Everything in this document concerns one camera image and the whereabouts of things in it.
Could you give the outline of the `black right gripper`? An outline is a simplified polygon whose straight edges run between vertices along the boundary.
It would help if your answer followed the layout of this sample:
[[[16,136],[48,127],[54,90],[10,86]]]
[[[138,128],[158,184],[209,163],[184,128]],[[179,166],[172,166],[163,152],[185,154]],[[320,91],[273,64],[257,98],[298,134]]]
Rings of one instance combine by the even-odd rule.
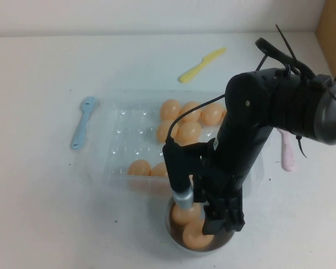
[[[242,185],[245,169],[195,165],[193,168],[193,201],[204,205],[204,235],[216,235],[226,224],[227,231],[241,231],[245,225],[242,209]]]

